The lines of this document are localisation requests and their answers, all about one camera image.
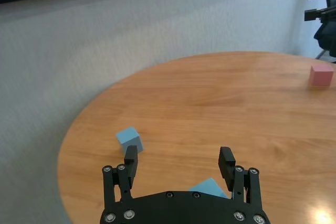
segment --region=pink cube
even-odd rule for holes
[[[328,64],[314,65],[310,69],[310,84],[313,86],[329,86],[334,68]]]

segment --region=cube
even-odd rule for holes
[[[200,193],[227,198],[223,190],[217,185],[216,181],[213,178],[209,178],[199,183],[198,185],[190,188],[189,191],[197,191]]]
[[[143,151],[140,135],[134,127],[129,127],[121,132],[118,132],[116,136],[122,146],[124,154],[126,153],[127,147],[130,145],[136,145],[138,148],[138,153]]]
[[[310,84],[312,86],[329,86],[331,84],[334,68],[328,64],[311,66]]]

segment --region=wooden table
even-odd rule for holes
[[[123,162],[115,134],[134,126],[145,148],[134,197],[188,190],[209,177],[226,190],[217,161],[219,147],[229,146],[238,165],[260,170],[272,224],[336,223],[336,81],[310,88],[315,63],[324,62],[225,52],[167,62],[111,86],[61,147],[58,184],[71,220],[99,222],[101,168]]]

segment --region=blue foam block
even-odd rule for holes
[[[200,193],[211,194],[218,197],[227,198],[223,190],[217,185],[213,178],[209,178],[198,185],[189,189],[189,191],[198,191]]]
[[[140,135],[134,127],[129,127],[121,132],[118,132],[116,136],[124,153],[126,153],[127,147],[130,145],[136,145],[138,147],[138,153],[143,151]]]

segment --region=textured wall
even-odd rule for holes
[[[318,24],[303,24],[305,3],[29,0],[1,5],[0,223],[68,222],[57,191],[57,153],[71,121],[100,91],[140,69],[193,54],[300,53],[313,41],[302,29]],[[320,52],[314,45],[307,55]]]

